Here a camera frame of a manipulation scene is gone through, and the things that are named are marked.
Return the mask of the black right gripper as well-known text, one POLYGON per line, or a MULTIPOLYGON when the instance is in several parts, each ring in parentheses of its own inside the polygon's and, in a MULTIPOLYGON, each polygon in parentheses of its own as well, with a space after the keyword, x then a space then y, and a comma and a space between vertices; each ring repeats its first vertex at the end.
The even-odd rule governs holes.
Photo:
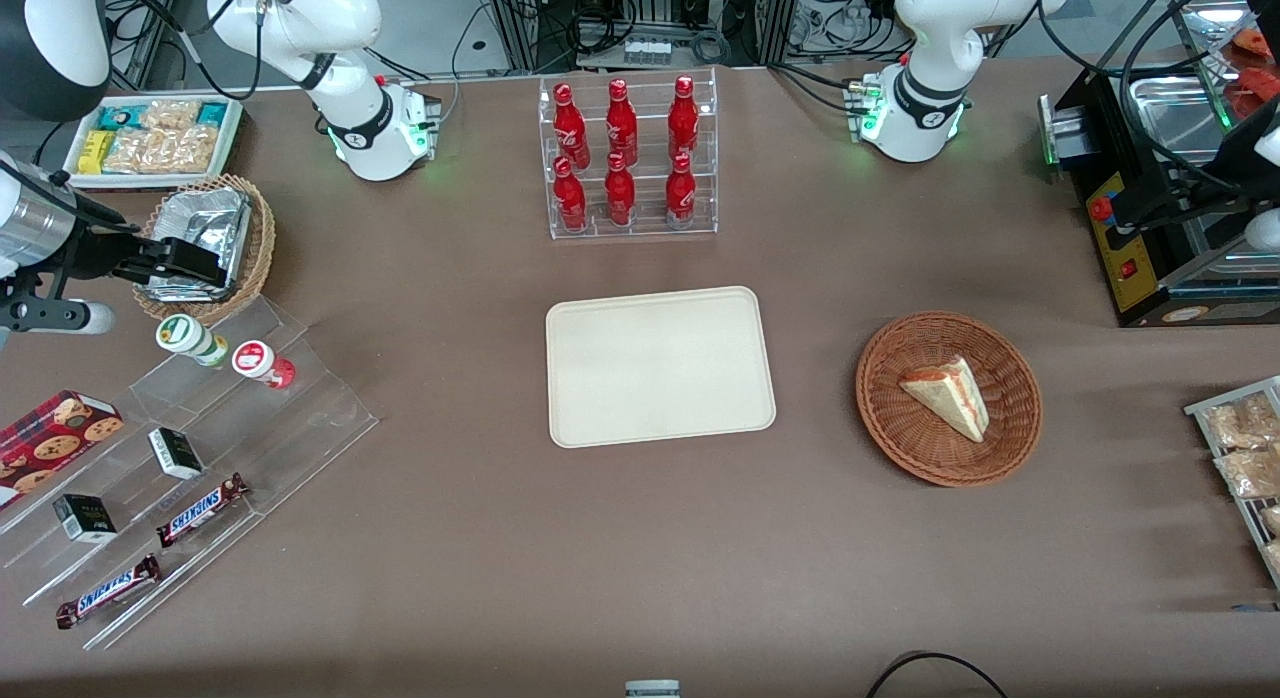
POLYGON ((63 246, 60 274, 83 282, 118 277, 138 292, 227 289, 227 272, 209 250, 175 237, 150 241, 136 232, 93 227, 78 218, 63 246))

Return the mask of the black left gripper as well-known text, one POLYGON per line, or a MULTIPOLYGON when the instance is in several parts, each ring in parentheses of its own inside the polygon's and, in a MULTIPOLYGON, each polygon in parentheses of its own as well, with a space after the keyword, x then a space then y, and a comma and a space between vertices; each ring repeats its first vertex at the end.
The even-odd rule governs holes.
POLYGON ((1252 206, 1234 204, 1240 195, 1277 195, 1277 110, 1256 110, 1222 140, 1203 170, 1207 181, 1135 181, 1112 199, 1121 233, 1139 233, 1179 225, 1204 216, 1253 215, 1252 206))

